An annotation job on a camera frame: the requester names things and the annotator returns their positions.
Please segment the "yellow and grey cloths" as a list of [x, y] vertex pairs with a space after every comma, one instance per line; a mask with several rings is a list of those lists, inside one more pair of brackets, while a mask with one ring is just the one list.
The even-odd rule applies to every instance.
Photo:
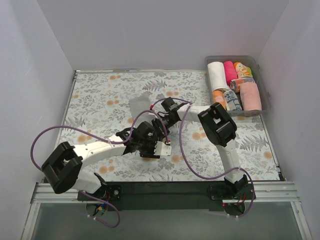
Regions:
[[[140, 114], [142, 111], [149, 110], [150, 106], [151, 106], [151, 100], [147, 95], [141, 95], [139, 97], [135, 97], [129, 100], [130, 112], [133, 119], [135, 119], [138, 116], [138, 114]], [[138, 121], [141, 121], [141, 122], [146, 121], [151, 123], [153, 118], [154, 118], [154, 115], [147, 112], [142, 114], [138, 118], [136, 123], [138, 123]]]

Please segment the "blue patterned towel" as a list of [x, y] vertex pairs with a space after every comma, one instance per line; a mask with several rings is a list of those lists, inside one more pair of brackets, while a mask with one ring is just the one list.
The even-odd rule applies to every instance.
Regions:
[[223, 93], [224, 100], [226, 102], [227, 110], [229, 111], [242, 111], [243, 108], [240, 101], [233, 90], [228, 90]]

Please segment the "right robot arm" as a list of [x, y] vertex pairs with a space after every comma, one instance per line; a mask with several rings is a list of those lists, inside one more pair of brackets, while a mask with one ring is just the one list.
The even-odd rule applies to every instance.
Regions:
[[[248, 181], [251, 178], [240, 165], [235, 141], [237, 126], [231, 116], [220, 103], [197, 106], [187, 100], [181, 100], [182, 103], [177, 103], [176, 100], [176, 98], [168, 97], [155, 102], [156, 104], [161, 102], [166, 111], [164, 116], [156, 117], [151, 121], [155, 132], [166, 137], [169, 134], [169, 128], [180, 122], [179, 146], [189, 170], [203, 180], [224, 177], [226, 192], [230, 198], [237, 199], [245, 196]], [[182, 129], [184, 121], [201, 123], [206, 137], [218, 150], [224, 173], [214, 177], [205, 177], [192, 169], [183, 150]]]

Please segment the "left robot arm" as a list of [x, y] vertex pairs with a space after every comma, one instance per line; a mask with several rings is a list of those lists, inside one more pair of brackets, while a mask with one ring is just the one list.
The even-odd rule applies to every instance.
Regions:
[[42, 164], [41, 171], [56, 194], [74, 189], [101, 200], [106, 196], [107, 183], [98, 173], [84, 172], [85, 167], [135, 152], [143, 158], [159, 158], [164, 147], [163, 136], [157, 135], [154, 127], [145, 121], [132, 131], [124, 129], [92, 143], [62, 142]]

